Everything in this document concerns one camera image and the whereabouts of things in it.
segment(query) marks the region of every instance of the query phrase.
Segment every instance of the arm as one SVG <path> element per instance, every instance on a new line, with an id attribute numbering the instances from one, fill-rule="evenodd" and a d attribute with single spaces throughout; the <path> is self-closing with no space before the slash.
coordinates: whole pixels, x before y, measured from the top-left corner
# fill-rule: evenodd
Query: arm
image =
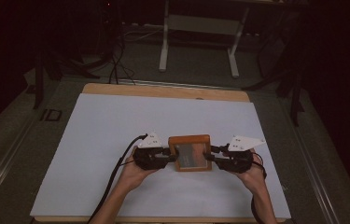
<path id="1" fill-rule="evenodd" d="M 126 160 L 126 162 L 132 160 L 133 157 L 130 157 Z M 110 194 L 105 200 L 105 203 L 102 205 L 90 223 L 114 223 L 126 195 L 131 190 L 139 187 L 143 180 L 154 172 L 156 172 L 156 170 L 145 171 L 138 167 L 134 162 L 125 164 L 116 186 L 111 190 Z"/>
<path id="2" fill-rule="evenodd" d="M 253 155 L 253 159 L 255 162 L 261 164 L 261 160 L 257 155 Z M 262 174 L 261 168 L 253 164 L 250 170 L 242 174 L 234 174 L 240 180 L 242 180 L 245 186 L 253 194 L 254 205 L 256 207 L 257 215 L 263 221 L 263 223 L 276 223 L 270 194 L 265 184 L 265 178 Z"/>

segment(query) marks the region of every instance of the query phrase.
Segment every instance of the white metal table leg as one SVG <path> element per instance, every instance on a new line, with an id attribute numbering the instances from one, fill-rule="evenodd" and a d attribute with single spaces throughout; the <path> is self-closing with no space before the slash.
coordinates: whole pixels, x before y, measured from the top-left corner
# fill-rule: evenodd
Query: white metal table leg
<path id="1" fill-rule="evenodd" d="M 249 12 L 249 7 L 245 8 L 244 16 L 242 17 L 242 20 L 239 22 L 238 29 L 236 30 L 233 45 L 230 49 L 228 49 L 228 58 L 230 60 L 231 74 L 232 74 L 232 77 L 235 77 L 235 78 L 239 77 L 238 65 L 236 64 L 236 59 L 235 59 L 235 51 L 238 48 L 239 39 L 242 36 L 242 31 L 244 30 L 244 27 L 245 27 L 245 21 L 246 21 L 248 12 Z"/>
<path id="2" fill-rule="evenodd" d="M 169 20 L 169 0 L 165 1 L 165 17 L 163 19 L 163 43 L 160 58 L 160 72 L 166 71 L 168 60 L 168 20 Z"/>

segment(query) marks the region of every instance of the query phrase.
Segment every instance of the black cable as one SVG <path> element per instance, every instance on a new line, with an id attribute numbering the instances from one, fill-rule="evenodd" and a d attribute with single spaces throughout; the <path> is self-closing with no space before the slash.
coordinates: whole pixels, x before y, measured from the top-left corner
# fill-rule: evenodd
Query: black cable
<path id="1" fill-rule="evenodd" d="M 116 164 L 116 167 L 114 168 L 113 172 L 111 173 L 110 179 L 108 180 L 107 187 L 105 188 L 105 193 L 102 196 L 101 201 L 98 203 L 98 205 L 95 208 L 95 211 L 93 211 L 90 219 L 88 220 L 88 223 L 91 222 L 91 220 L 95 217 L 96 213 L 98 213 L 99 209 L 102 207 L 103 203 L 105 202 L 105 198 L 107 197 L 108 193 L 110 192 L 111 186 L 113 185 L 114 177 L 116 177 L 117 171 L 119 170 L 120 166 L 123 165 L 122 162 L 126 157 L 126 154 L 128 153 L 129 149 L 133 146 L 133 144 L 140 140 L 140 139 L 145 139 L 148 136 L 148 134 L 145 135 L 140 135 L 136 137 L 127 147 L 125 150 L 124 154 L 119 158 L 119 161 Z"/>

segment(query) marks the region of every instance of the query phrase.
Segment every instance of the wooden frame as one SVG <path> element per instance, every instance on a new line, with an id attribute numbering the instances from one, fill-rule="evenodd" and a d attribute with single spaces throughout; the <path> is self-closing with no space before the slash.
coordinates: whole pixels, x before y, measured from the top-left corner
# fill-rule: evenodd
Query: wooden frame
<path id="1" fill-rule="evenodd" d="M 203 153 L 210 153 L 208 134 L 169 137 L 171 153 L 178 153 L 175 168 L 178 172 L 211 171 L 212 162 L 207 161 Z"/>

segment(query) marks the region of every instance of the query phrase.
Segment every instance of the gray carpet floor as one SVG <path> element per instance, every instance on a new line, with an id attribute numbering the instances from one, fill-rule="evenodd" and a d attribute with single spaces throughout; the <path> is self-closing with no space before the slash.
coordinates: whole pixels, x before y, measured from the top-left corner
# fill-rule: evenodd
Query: gray carpet floor
<path id="1" fill-rule="evenodd" d="M 231 77 L 225 48 L 174 42 L 164 73 L 158 70 L 160 52 L 156 37 L 126 42 L 119 82 L 240 90 L 261 80 L 256 51 L 242 45 L 235 54 L 241 72 L 237 79 Z M 40 109 L 32 109 L 33 95 L 22 93 L 0 115 L 0 160 L 9 148 L 18 148 L 0 185 L 0 224 L 31 222 L 29 213 L 35 196 L 77 97 L 86 83 L 106 83 L 112 67 L 109 64 L 93 71 L 100 79 L 86 79 L 68 71 L 59 82 L 46 80 L 46 98 Z M 248 94 L 256 106 L 293 217 L 286 223 L 350 223 L 350 180 L 307 92 L 301 93 L 305 111 L 299 114 L 300 127 L 295 127 L 288 115 L 289 98 L 276 97 L 276 86 L 273 83 Z M 44 109 L 62 110 L 63 115 L 56 122 L 39 120 Z M 31 122 L 25 130 L 25 124 Z"/>

